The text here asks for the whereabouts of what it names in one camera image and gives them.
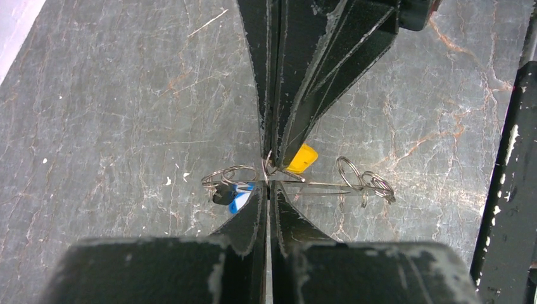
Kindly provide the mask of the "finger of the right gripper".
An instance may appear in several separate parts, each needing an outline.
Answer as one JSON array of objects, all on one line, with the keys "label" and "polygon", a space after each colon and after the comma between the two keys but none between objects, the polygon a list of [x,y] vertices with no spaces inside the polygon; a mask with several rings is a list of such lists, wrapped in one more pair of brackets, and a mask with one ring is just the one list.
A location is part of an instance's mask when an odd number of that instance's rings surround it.
[{"label": "finger of the right gripper", "polygon": [[283,1],[272,163],[285,168],[320,117],[393,44],[399,1]]},{"label": "finger of the right gripper", "polygon": [[275,76],[279,50],[281,2],[238,0],[258,96],[261,157],[272,150],[274,131]]}]

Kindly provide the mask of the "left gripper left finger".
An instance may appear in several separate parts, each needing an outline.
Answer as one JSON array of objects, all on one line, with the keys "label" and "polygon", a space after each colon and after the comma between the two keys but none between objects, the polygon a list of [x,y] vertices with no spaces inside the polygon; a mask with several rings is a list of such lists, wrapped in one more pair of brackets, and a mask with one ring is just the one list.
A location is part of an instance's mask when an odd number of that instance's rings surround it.
[{"label": "left gripper left finger", "polygon": [[41,303],[264,303],[267,186],[208,236],[107,237],[71,245]]}]

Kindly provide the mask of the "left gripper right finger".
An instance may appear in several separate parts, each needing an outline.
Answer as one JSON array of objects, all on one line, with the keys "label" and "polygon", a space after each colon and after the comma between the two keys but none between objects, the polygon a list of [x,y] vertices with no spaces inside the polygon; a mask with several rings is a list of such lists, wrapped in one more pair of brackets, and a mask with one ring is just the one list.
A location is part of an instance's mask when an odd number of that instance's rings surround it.
[{"label": "left gripper right finger", "polygon": [[274,303],[479,303],[469,271],[434,242],[342,243],[270,183]]}]

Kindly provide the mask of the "large metal keyring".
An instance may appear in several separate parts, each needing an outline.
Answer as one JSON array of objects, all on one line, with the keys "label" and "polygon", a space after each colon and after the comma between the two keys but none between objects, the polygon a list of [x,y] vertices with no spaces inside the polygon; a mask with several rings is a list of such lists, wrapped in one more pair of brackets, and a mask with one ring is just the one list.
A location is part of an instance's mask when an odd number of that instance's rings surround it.
[{"label": "large metal keyring", "polygon": [[[304,196],[359,196],[360,206],[365,208],[368,205],[370,196],[378,196],[391,205],[396,202],[395,190],[389,182],[379,174],[366,170],[361,171],[347,157],[336,158],[336,166],[341,182],[322,182],[306,179],[300,182],[289,176],[287,179],[276,179],[283,186],[295,188],[292,193],[295,197]],[[201,178],[201,185],[213,196],[219,184],[256,183],[264,181],[270,182],[271,176],[267,178],[255,167],[249,165],[233,165],[221,168]]]}]

